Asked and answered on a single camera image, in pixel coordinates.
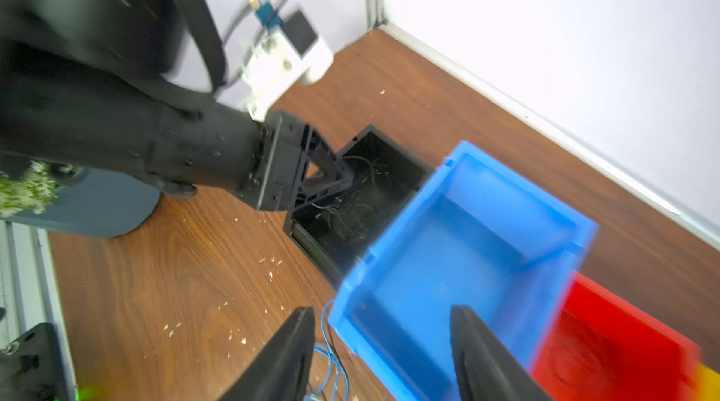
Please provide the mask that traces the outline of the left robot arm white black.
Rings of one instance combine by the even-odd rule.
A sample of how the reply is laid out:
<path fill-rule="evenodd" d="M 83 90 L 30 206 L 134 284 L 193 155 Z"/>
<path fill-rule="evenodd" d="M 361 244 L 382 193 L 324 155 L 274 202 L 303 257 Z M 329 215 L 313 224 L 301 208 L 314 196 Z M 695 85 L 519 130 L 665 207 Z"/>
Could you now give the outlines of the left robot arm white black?
<path fill-rule="evenodd" d="M 257 211 L 345 191 L 345 160 L 275 109 L 333 58 L 303 11 L 269 0 L 244 0 L 224 32 L 206 0 L 1 0 L 1 209 L 44 208 L 84 168 Z"/>

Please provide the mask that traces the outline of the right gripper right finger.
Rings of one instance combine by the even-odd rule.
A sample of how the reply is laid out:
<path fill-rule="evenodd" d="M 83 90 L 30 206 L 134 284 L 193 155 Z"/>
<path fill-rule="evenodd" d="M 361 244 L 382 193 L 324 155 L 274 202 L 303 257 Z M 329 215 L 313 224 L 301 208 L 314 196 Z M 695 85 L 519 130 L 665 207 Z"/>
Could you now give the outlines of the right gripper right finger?
<path fill-rule="evenodd" d="M 468 305 L 450 314 L 451 346 L 462 400 L 549 400 L 548 393 Z"/>

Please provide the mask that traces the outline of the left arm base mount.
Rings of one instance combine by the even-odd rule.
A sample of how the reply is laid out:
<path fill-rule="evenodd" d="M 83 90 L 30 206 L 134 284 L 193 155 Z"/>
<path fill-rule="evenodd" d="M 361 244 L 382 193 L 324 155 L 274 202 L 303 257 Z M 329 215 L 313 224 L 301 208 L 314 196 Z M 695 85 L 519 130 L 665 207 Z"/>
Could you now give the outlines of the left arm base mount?
<path fill-rule="evenodd" d="M 1 349 L 1 399 L 74 399 L 54 324 L 41 322 Z"/>

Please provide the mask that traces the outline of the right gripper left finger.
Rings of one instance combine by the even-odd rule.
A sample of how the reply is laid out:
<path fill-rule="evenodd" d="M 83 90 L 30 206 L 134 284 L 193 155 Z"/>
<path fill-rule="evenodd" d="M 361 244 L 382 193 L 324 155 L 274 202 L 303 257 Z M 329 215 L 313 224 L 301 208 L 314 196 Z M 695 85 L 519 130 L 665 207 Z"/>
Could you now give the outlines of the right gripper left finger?
<path fill-rule="evenodd" d="M 303 399 L 309 384 L 314 345 L 314 310 L 298 307 L 219 400 Z"/>

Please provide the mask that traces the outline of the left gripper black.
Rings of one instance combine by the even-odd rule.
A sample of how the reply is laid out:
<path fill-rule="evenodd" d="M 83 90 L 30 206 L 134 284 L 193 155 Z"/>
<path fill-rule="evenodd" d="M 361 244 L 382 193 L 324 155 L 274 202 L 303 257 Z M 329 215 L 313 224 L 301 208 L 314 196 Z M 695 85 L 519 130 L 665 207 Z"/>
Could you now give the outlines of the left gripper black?
<path fill-rule="evenodd" d="M 307 176 L 311 163 L 315 171 Z M 288 114 L 270 112 L 260 125 L 260 142 L 247 182 L 234 196 L 256 211 L 294 211 L 348 189 L 354 171 L 312 125 Z"/>

